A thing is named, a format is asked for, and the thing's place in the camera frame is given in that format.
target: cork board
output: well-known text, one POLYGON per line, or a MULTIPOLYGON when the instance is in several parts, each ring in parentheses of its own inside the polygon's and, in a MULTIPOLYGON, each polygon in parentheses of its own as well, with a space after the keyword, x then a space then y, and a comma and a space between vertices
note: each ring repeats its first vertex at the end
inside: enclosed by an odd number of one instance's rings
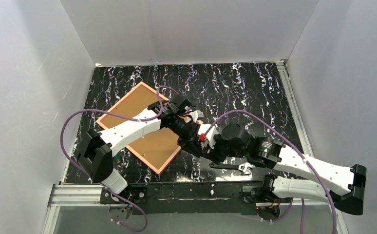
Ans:
MULTIPOLYGON (((163 95, 160 97, 162 100, 168 100, 163 95)), ((158 101, 156 91, 140 82, 108 111, 134 117, 156 101, 158 101)), ((109 129, 125 121, 125 119, 104 114, 96 122, 103 129, 109 129)), ((127 149, 157 174, 161 174, 180 152, 177 140, 178 136, 175 133, 168 128, 163 128, 134 141, 127 146, 127 149)))

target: cable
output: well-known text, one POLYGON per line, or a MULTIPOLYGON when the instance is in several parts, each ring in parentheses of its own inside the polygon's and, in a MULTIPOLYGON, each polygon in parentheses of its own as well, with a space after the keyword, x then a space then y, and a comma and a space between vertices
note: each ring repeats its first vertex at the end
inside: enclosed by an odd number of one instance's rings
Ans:
MULTIPOLYGON (((243 110, 232 110, 232 111, 228 111, 224 114, 222 114, 221 116, 219 116, 211 125, 210 127, 207 129, 207 131, 205 132, 205 135, 207 136, 207 133, 211 130, 211 128, 216 125, 216 123, 221 120, 223 117, 227 116, 227 115, 230 115, 232 113, 243 113, 245 115, 248 115, 250 117, 253 117, 255 118, 257 121, 259 121, 260 123, 262 123, 266 128, 270 129, 272 132, 274 132, 276 135, 278 135, 287 145, 289 145, 294 151, 296 151, 296 153, 301 157, 302 160, 305 159, 305 156, 303 156, 303 154, 299 151, 299 149, 294 145, 292 144, 287 138, 285 138, 284 136, 282 136, 279 132, 277 132, 274 128, 272 128, 270 125, 268 125, 266 122, 264 122, 263 120, 259 119, 257 116, 255 116, 254 114, 250 113, 250 112, 247 112, 247 111, 243 111, 243 110)), ((306 164, 307 166, 313 171, 313 174, 315 174, 316 178, 319 180, 319 183, 321 184, 323 190, 325 190, 326 192, 326 196, 328 197, 328 200, 329 200, 329 204, 331 206, 331 210, 332 210, 332 222, 333 222, 333 229, 332 229, 332 234, 336 234, 336 210, 335 210, 335 206, 333 204, 333 200, 332 200, 332 197, 330 196, 329 194, 329 191, 328 191, 328 188, 326 186, 326 184, 324 183, 323 179, 319 176, 318 172, 315 170, 315 168, 312 166, 312 164, 309 162, 309 161, 306 161, 306 164)))
POLYGON ((278 219, 273 220, 272 222, 278 222, 278 221, 282 220, 283 218, 285 218, 286 215, 289 213, 290 208, 292 208, 292 203, 293 203, 293 197, 290 199, 289 206, 287 207, 287 210, 284 212, 284 214, 281 217, 279 217, 278 219))
MULTIPOLYGON (((153 120, 153 119, 156 119, 158 118, 162 112, 163 112, 163 102, 161 101, 161 97, 160 97, 160 89, 169 89, 175 93, 178 94, 177 91, 175 91, 174 89, 168 87, 168 86, 160 86, 158 87, 157 89, 157 99, 160 103, 160 111, 158 112, 158 114, 154 117, 150 117, 150 118, 145 118, 145 119, 135 119, 135 118, 131 118, 131 117, 127 117, 127 116, 123 116, 123 115, 118 115, 118 114, 114 114, 114 113, 110 113, 108 111, 102 111, 102 110, 99 110, 99 109, 84 109, 84 110, 80 110, 80 111, 77 111, 75 113, 73 113, 72 115, 70 115, 67 120, 65 121, 64 125, 62 126, 62 129, 61 129, 61 135, 59 137, 59 143, 61 145, 61 149, 62 149, 62 152, 64 153, 65 157, 67 157, 67 159, 78 169, 80 170, 81 172, 85 173, 86 175, 90 176, 77 162, 75 162, 75 160, 73 160, 67 153, 67 151, 65 150, 65 147, 64 147, 64 132, 65 132, 65 128, 67 127, 68 125, 68 122, 73 118, 75 117, 76 115, 78 114, 81 114, 81 113, 85 113, 85 112, 98 112, 98 113, 103 113, 103 114, 107 114, 107 115, 111 115, 111 116, 115 116, 115 117, 119 117, 119 118, 123 118, 123 119, 127 119, 127 120, 131 120, 131 121, 150 121, 150 120, 153 120)), ((117 197, 118 199, 124 201, 124 202, 127 202, 128 204, 130 205, 133 205, 133 207, 135 207, 136 209, 138 209, 144 216, 144 219, 146 221, 144 227, 142 229, 136 229, 136 228, 133 228, 131 226, 129 226, 128 224, 126 223, 123 223, 121 221, 118 221, 118 224, 121 224, 123 226, 125 226, 126 228, 134 231, 134 232, 142 232, 148 225, 148 217, 147 217, 147 214, 143 211, 143 209, 141 209, 139 206, 135 205, 134 203, 132 203, 131 201, 128 201, 127 199, 121 197, 120 195, 114 193, 110 188, 107 189, 108 192, 110 192, 111 194, 113 194, 115 197, 117 197)))
POLYGON ((280 198, 279 198, 277 206, 275 206, 275 207, 279 207, 279 206, 280 206, 280 198))
MULTIPOLYGON (((130 198, 129 201, 132 201, 133 198, 134 198, 134 194, 131 196, 131 198, 130 198)), ((127 208, 128 208, 129 206, 130 206, 130 204, 127 204, 127 205, 123 208, 123 210, 126 211, 127 208)))
POLYGON ((301 234, 303 234, 303 223, 304 223, 304 199, 302 198, 301 234))
POLYGON ((273 199, 273 202, 272 202, 272 204, 270 204, 270 205, 268 205, 268 206, 264 206, 264 207, 266 207, 266 208, 273 208, 272 206, 273 206, 273 204, 275 204, 275 199, 273 199))

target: white enclosure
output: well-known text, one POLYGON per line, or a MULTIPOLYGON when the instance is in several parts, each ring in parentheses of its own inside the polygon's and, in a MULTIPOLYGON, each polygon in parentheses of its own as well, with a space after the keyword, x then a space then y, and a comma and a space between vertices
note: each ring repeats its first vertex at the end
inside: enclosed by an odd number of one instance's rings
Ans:
POLYGON ((377 0, 0 0, 0 234, 40 233, 95 63, 281 59, 315 156, 368 169, 349 232, 377 232, 377 0))
POLYGON ((287 64, 315 156, 368 169, 349 232, 377 233, 377 1, 321 0, 287 64))
POLYGON ((93 68, 59 1, 0 1, 0 234, 41 232, 93 68))
POLYGON ((94 63, 288 58, 319 0, 61 0, 94 63))

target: black marble tabletop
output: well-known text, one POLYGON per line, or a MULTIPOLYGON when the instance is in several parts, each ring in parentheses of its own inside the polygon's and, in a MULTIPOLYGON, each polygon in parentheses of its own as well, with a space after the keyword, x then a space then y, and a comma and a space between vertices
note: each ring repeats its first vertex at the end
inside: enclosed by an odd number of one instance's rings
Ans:
MULTIPOLYGON (((229 110, 246 110, 260 117, 283 136, 302 148, 285 91, 274 63, 189 64, 158 66, 97 67, 91 80, 84 108, 108 110, 132 87, 145 82, 156 89, 167 85, 186 96, 205 114, 204 123, 212 123, 229 110)), ((171 98, 169 91, 165 96, 171 98)), ((82 116, 75 146, 81 133, 90 128, 102 130, 96 120, 98 113, 82 116)), ((274 133, 252 118, 233 114, 219 124, 239 123, 254 136, 276 138, 274 133)), ((127 149, 120 152, 123 163, 119 172, 130 182, 189 182, 261 180, 265 174, 293 176, 266 168, 254 168, 251 175, 235 170, 209 168, 210 161, 181 152, 169 167, 157 175, 127 149)), ((242 158, 228 157, 225 163, 240 164, 242 158)), ((65 183, 91 183, 86 175, 69 166, 65 183)))

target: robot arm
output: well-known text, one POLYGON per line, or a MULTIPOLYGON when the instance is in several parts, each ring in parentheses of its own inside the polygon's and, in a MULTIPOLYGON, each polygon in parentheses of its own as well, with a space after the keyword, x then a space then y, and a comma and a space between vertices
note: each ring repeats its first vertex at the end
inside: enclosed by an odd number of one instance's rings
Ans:
MULTIPOLYGON (((327 202, 323 188, 317 178, 298 154, 282 142, 266 138, 253 137, 238 124, 226 126, 221 133, 215 127, 210 131, 210 124, 198 124, 201 116, 198 111, 190 111, 191 103, 177 95, 168 102, 161 116, 150 121, 126 121, 99 133, 89 130, 78 145, 75 155, 77 162, 87 171, 95 183, 102 183, 115 193, 128 187, 128 182, 113 168, 112 158, 131 142, 144 135, 170 128, 179 136, 177 144, 182 150, 196 157, 205 157, 215 164, 220 164, 227 156, 246 158, 257 167, 267 167, 279 171, 288 171, 307 180, 287 179, 267 175, 262 187, 244 193, 252 201, 261 201, 264 196, 272 198, 299 197, 327 202), (185 121, 182 116, 189 116, 185 121)), ((153 103, 135 119, 156 116, 160 112, 159 102, 153 103)), ((330 189, 335 207, 354 215, 363 213, 363 195, 366 180, 366 168, 355 165, 352 168, 332 165, 321 160, 307 157, 330 189)))

